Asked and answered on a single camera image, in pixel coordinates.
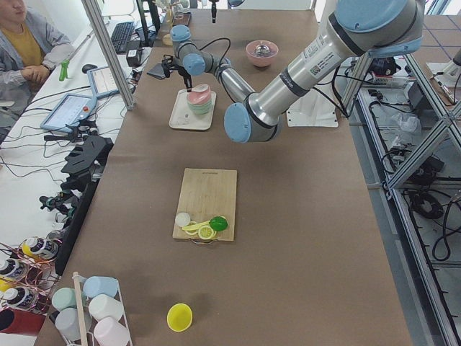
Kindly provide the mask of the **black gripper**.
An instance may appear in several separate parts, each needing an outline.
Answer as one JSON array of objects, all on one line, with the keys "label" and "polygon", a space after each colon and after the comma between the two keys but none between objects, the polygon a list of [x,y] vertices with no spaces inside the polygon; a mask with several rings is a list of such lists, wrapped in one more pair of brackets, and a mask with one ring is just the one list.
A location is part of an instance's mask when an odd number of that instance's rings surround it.
[{"label": "black gripper", "polygon": [[185,68],[179,64],[179,60],[176,57],[166,54],[163,55],[161,67],[166,78],[169,78],[173,71],[177,71],[179,75],[183,77],[187,92],[192,91],[192,77],[187,73]]}]

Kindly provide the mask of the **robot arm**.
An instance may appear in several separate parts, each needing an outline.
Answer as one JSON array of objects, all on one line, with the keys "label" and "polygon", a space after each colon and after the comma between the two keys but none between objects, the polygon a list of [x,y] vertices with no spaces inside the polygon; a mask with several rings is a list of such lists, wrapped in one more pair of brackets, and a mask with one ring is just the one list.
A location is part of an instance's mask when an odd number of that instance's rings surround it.
[{"label": "robot arm", "polygon": [[[174,26],[170,30],[173,43],[174,65],[185,73],[187,87],[192,88],[192,77],[202,74],[212,74],[222,86],[234,103],[247,103],[247,99],[255,91],[249,83],[234,69],[231,61],[226,57],[231,47],[231,41],[227,37],[219,37],[199,49],[192,42],[190,29],[185,25]],[[205,50],[209,45],[220,40],[227,42],[228,46],[224,53],[214,55]]]},{"label": "robot arm", "polygon": [[232,141],[265,142],[276,136],[280,115],[347,58],[417,51],[423,23],[423,1],[338,1],[318,37],[260,92],[226,58],[199,50],[185,25],[170,31],[173,64],[190,76],[213,74],[233,98],[224,115]]}]

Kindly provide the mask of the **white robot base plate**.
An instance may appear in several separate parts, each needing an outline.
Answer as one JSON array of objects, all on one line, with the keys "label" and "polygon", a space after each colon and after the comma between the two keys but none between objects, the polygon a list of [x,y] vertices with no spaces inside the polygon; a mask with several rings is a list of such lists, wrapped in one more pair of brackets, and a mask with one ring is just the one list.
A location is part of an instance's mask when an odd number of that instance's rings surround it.
[{"label": "white robot base plate", "polygon": [[322,89],[311,90],[286,111],[289,127],[336,128],[336,105],[329,93]]}]

